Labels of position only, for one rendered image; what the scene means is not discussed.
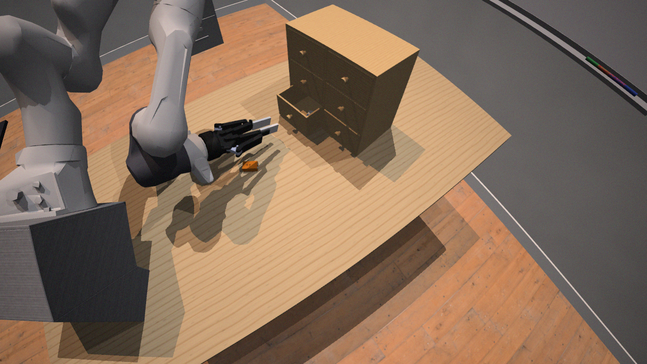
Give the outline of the orange-brown 9v battery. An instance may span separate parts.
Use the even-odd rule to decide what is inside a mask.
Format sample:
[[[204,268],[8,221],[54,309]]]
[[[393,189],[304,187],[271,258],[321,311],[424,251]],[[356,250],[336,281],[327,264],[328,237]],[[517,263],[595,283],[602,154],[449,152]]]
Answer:
[[[257,172],[258,165],[257,161],[243,161],[243,172]]]

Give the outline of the small brown wooden chest of drawers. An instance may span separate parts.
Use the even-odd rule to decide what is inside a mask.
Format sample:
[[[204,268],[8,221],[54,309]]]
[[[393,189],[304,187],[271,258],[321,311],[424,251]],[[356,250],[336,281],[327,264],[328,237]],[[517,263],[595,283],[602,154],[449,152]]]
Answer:
[[[290,56],[289,27],[325,47],[324,77],[321,77]],[[296,86],[291,82],[290,59],[303,65],[323,79],[322,104],[296,86],[302,92],[306,93],[306,95],[314,99],[314,101],[322,105],[322,129],[324,110],[328,110],[325,107],[326,82],[330,83],[330,81],[326,80],[328,50],[342,56],[342,58],[375,77],[367,107],[330,83],[366,109],[361,133],[349,126],[348,123],[332,111],[328,110],[360,134],[355,154],[357,157],[357,155],[361,154],[370,144],[390,129],[420,49],[383,28],[335,5],[327,6],[301,16],[301,18],[293,19],[293,21],[285,23],[285,28],[290,86]]]

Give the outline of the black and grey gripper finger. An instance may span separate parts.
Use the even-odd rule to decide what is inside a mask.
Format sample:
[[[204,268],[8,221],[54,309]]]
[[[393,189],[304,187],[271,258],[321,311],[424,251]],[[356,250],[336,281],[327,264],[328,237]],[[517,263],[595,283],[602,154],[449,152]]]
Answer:
[[[229,152],[232,152],[236,157],[240,157],[241,154],[248,151],[249,149],[256,147],[258,144],[262,143],[262,137],[267,134],[275,133],[278,131],[278,123],[275,123],[271,126],[262,127],[259,130],[252,131],[245,134],[233,134],[231,136],[226,136],[224,138],[225,142],[236,139],[236,145],[234,148],[231,148]]]
[[[225,134],[228,134],[228,133],[244,134],[244,133],[247,133],[248,131],[258,129],[260,127],[268,126],[270,125],[270,122],[271,122],[271,117],[261,118],[253,122],[252,120],[249,120],[248,122],[247,119],[244,118],[241,120],[227,122],[227,123],[215,123],[214,130],[221,130],[219,132],[220,136],[224,136]]]

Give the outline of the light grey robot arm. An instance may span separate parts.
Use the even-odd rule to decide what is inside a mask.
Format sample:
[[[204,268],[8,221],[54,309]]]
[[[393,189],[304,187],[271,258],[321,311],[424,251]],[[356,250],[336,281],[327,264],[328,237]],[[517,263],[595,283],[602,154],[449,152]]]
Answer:
[[[67,92],[90,93],[99,87],[100,39],[118,1],[51,0],[58,17],[56,34],[24,19],[0,16],[0,73],[18,101],[26,144],[15,154],[18,168],[0,180],[0,223],[98,205],[88,177],[81,113]],[[188,172],[202,184],[213,181],[206,145],[188,130],[184,112],[204,3],[154,0],[148,36],[158,61],[148,108],[136,110],[129,122],[126,159],[144,188]]]

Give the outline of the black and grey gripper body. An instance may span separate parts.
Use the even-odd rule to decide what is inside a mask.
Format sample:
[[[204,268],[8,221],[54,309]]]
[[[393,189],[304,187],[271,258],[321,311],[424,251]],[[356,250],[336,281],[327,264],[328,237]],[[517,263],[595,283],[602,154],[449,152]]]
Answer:
[[[221,130],[215,130],[215,131],[207,131],[204,133],[199,134],[198,136],[203,139],[207,151],[208,151],[208,159],[207,161],[212,161],[213,159],[219,158],[222,154],[229,154],[229,150],[231,148],[234,148],[236,145],[236,139],[233,139],[231,141],[225,142],[224,138],[225,136],[233,135],[232,133],[225,134],[224,136],[220,136],[219,132]],[[217,138],[218,136],[218,138]]]

